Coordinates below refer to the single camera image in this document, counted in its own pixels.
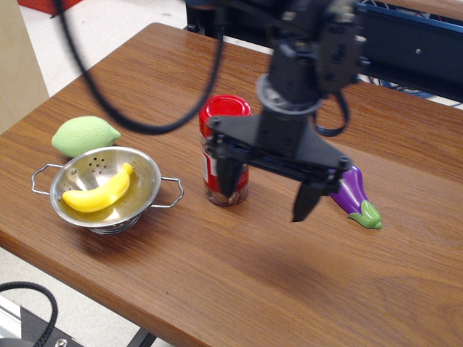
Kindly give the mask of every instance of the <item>toy eggplant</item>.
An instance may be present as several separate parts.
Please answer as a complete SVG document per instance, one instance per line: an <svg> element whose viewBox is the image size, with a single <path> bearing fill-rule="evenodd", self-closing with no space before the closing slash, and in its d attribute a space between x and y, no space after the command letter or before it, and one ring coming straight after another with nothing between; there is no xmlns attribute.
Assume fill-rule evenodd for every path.
<svg viewBox="0 0 463 347"><path fill-rule="evenodd" d="M349 213L349 218L360 225L366 228L382 228L381 215L365 194L362 172L358 167L351 166L343 173L339 191L330 196L344 211Z"/></svg>

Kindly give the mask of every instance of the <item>yellow banana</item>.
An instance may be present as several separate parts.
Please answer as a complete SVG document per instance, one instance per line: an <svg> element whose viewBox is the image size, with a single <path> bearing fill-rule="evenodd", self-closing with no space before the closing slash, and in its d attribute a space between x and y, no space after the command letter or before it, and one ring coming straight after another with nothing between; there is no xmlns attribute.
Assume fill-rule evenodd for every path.
<svg viewBox="0 0 463 347"><path fill-rule="evenodd" d="M122 165L122 172L117 173L104 185L92 190L69 190L63 193L63 200L73 209L80 212L102 210L119 200L130 185L130 164Z"/></svg>

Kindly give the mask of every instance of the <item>black wire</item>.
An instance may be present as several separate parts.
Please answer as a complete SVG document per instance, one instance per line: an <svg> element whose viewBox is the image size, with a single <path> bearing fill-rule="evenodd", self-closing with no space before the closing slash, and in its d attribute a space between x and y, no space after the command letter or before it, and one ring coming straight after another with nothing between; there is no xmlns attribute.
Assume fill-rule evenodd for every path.
<svg viewBox="0 0 463 347"><path fill-rule="evenodd" d="M64 15L64 7L63 7L62 0L54 0L54 3L55 3L55 7L56 7L56 10L60 18L62 30L64 31L64 34L66 36L69 48L71 49L75 62L79 66L80 71L82 72L82 75L85 81L87 82L87 85L90 88L90 91L93 94L93 97L98 101L98 103L103 108L103 110L111 118L113 118L115 121L121 124L123 127L126 127L134 132L140 132L143 134L151 134L151 135L160 135L160 134L165 134L167 132L171 132L175 129L180 128L181 126L185 125L188 121L190 121L200 111L200 109L203 107L203 105L209 98L212 92L213 86L215 84L216 78L217 78L217 74L218 74L218 70L219 70L220 62L221 62L221 55L222 55L222 51L224 47L224 29L222 27L222 23L223 23L222 20L224 18L223 8L219 7L216 10L217 19L218 19L218 23L217 23L218 24L218 27L217 27L218 43L217 43L216 56L215 56L215 61L213 63L212 72L209 77L208 84L206 85L203 91L203 96L196 103L196 105L190 111L188 111L182 118L174 121L173 123L167 124L167 125L157 126L157 125L145 124L145 123L130 119L129 117L125 116L121 111L119 111L116 107L111 105L111 103L101 94L99 87L96 85L95 80L90 75L90 73L85 69L82 63L82 60L80 59L80 56L77 52L74 39L72 38L71 32L69 31L69 26L67 25L66 16Z"/></svg>
<svg viewBox="0 0 463 347"><path fill-rule="evenodd" d="M334 93L334 96L336 97L339 107L341 107L341 111L344 117L344 125L339 128L335 129L327 129L325 127L321 127L320 125L315 125L315 128L317 129L318 134L321 134L323 136L327 137L333 137L333 136L338 136L341 134L347 127L347 124L349 123L350 120L350 112L349 112L349 105L347 105L347 101L344 98L344 94L342 91L338 91Z"/></svg>
<svg viewBox="0 0 463 347"><path fill-rule="evenodd" d="M32 283L32 282L8 282L0 284L0 292L8 291L10 289L33 289L34 291L40 291L43 295L45 295L51 304L51 317L50 321L48 322L45 331L43 331L42 336L38 339L38 341L34 344L33 347L43 347L50 337L51 333L56 324L56 318L58 317L58 304L56 303L56 299L53 294L45 287Z"/></svg>

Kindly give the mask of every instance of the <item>jar label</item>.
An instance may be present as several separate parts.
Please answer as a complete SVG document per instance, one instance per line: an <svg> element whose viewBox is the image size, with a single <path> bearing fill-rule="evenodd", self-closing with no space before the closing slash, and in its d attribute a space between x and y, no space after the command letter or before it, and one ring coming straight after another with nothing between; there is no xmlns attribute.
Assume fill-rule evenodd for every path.
<svg viewBox="0 0 463 347"><path fill-rule="evenodd" d="M220 185L218 184L217 177L217 160L207 154L203 150L203 173L204 173L204 182L209 187L210 190L215 192L221 192ZM236 192L239 192L241 189L247 186L249 181L249 168L247 165L243 165L243 173L239 177L238 185Z"/></svg>

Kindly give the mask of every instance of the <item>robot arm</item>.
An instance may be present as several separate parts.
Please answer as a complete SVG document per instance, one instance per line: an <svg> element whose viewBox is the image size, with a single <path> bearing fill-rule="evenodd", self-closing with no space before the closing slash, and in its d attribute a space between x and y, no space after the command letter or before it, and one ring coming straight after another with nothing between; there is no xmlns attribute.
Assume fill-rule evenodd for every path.
<svg viewBox="0 0 463 347"><path fill-rule="evenodd" d="M323 195L337 192L350 159L317 132L334 136L341 129L315 125L323 99L334 94L344 111L341 89L356 82L366 64L361 57L354 0L225 1L260 16L274 28L269 73L258 82L261 114L214 117L208 149L217 160L222 192L231 195L244 163L301 182L293 221L304 220Z"/></svg>

